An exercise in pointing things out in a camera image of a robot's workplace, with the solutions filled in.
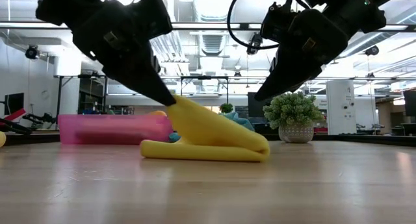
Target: white plant pot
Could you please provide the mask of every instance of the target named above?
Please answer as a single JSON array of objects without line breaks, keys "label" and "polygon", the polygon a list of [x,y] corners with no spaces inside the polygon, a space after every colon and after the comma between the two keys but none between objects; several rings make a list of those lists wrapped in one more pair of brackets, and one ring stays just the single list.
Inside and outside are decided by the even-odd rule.
[{"label": "white plant pot", "polygon": [[313,126],[291,125],[279,127],[279,137],[287,143],[307,143],[313,138]]}]

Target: green plant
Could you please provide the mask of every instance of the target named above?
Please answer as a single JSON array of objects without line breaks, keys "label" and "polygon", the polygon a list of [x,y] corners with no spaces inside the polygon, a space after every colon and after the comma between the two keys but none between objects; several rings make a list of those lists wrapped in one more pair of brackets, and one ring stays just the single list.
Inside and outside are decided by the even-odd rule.
[{"label": "green plant", "polygon": [[324,119],[313,104],[315,99],[315,96],[308,97],[302,92],[282,94],[273,98],[270,106],[264,106],[263,111],[272,129],[288,125],[307,126]]},{"label": "green plant", "polygon": [[224,103],[220,106],[221,113],[228,114],[233,111],[233,105],[229,103]]}]

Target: potted plant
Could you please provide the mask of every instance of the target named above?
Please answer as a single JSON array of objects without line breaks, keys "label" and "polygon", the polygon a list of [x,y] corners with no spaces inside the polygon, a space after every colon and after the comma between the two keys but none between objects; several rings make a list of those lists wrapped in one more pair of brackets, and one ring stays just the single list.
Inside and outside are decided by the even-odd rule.
[{"label": "potted plant", "polygon": [[233,105],[229,103],[224,103],[220,106],[220,111],[223,114],[228,114],[233,111]]},{"label": "potted plant", "polygon": [[313,122],[321,121],[322,114],[313,102],[315,96],[302,92],[283,94],[273,98],[264,106],[265,117],[270,128],[279,127],[279,137],[288,143],[307,143],[313,138]]}]

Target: wooden table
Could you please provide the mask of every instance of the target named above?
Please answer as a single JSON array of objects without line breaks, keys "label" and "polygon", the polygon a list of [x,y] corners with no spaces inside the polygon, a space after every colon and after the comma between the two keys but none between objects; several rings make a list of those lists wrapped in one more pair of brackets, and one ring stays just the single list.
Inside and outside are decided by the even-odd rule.
[{"label": "wooden table", "polygon": [[0,223],[415,223],[416,150],[271,142],[264,164],[141,159],[137,147],[0,149]]}]

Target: pink bin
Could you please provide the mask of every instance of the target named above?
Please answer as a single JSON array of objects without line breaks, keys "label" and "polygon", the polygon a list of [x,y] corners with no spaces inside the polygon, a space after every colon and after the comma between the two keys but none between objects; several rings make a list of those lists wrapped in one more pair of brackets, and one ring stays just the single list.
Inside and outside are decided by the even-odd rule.
[{"label": "pink bin", "polygon": [[169,142],[173,132],[165,116],[60,115],[60,141],[64,144],[139,145],[142,140]]}]

